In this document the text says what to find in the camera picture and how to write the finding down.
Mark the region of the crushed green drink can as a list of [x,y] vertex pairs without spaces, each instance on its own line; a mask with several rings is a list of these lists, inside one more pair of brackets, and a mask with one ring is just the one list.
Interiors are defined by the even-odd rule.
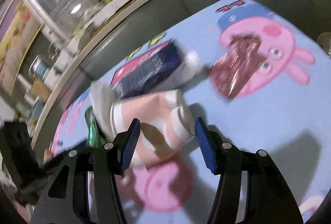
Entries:
[[99,134],[98,124],[91,106],[85,111],[85,121],[88,127],[86,146],[89,148],[100,148],[106,140]]

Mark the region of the dark red snack wrapper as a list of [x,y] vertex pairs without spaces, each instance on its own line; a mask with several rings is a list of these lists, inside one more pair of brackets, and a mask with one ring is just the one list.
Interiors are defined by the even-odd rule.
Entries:
[[266,57],[258,50],[261,38],[258,35],[233,36],[228,51],[210,68],[209,78],[216,92],[232,100],[247,85]]

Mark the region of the dark blue milk carton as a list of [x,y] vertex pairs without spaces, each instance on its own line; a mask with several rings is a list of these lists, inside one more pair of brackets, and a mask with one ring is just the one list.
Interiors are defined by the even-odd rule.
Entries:
[[170,39],[117,69],[111,88],[120,99],[173,90],[202,70],[197,52],[186,52],[177,40]]

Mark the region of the kitchen cabinet fronts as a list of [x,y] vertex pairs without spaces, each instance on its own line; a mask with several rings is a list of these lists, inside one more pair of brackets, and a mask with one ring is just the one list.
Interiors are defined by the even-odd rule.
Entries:
[[[61,112],[88,86],[133,50],[219,0],[138,0],[88,41],[64,71],[36,124],[34,136],[54,129]],[[330,0],[256,0],[313,39],[330,30]]]

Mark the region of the fruit pattern curtain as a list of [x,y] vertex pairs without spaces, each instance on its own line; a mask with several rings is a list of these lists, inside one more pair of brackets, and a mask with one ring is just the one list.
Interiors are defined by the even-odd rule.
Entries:
[[1,88],[13,93],[26,53],[42,24],[23,0],[1,3]]

